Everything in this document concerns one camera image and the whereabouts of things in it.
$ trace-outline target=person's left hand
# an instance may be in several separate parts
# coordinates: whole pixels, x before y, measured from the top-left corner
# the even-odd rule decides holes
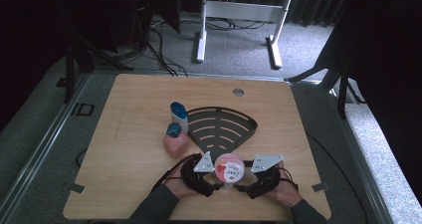
[[[162,184],[164,184],[170,191],[178,198],[181,199],[182,197],[197,194],[196,191],[190,189],[186,186],[181,177],[180,169],[182,168],[183,164],[180,164],[176,169],[174,169],[170,175],[168,175],[167,179],[165,179]]]

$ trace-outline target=blue bottle cap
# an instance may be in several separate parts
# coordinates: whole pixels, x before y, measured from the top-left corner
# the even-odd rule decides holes
[[[170,105],[171,112],[180,118],[186,118],[187,113],[185,107],[181,103],[174,102]]]
[[[180,127],[179,123],[173,122],[168,125],[166,134],[171,137],[178,137],[181,131],[182,131],[182,128]]]

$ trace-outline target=table top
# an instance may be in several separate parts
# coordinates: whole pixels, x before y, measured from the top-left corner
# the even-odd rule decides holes
[[[235,89],[244,94],[234,95]],[[127,219],[154,183],[178,160],[165,152],[162,139],[171,122],[170,104],[186,109],[223,107],[242,112],[258,123],[255,134],[233,151],[244,160],[256,154],[281,154],[301,195],[325,218],[330,210],[290,86],[283,82],[119,75],[106,101],[64,209],[69,219]],[[190,143],[186,153],[200,149]],[[247,173],[245,181],[253,182]],[[183,198],[172,220],[289,220],[288,208],[267,197],[250,199],[236,189],[210,197]]]

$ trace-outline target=black fan-shaped mat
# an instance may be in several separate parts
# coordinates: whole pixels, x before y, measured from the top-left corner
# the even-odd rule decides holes
[[[221,107],[205,107],[188,113],[189,137],[215,160],[232,152],[254,135],[257,122],[244,113]]]

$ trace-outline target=gray sleeve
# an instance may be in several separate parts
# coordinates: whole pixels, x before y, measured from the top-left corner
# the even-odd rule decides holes
[[[325,218],[304,199],[291,208],[295,224],[325,224]]]
[[[178,202],[179,199],[161,184],[140,203],[127,224],[167,223]]]

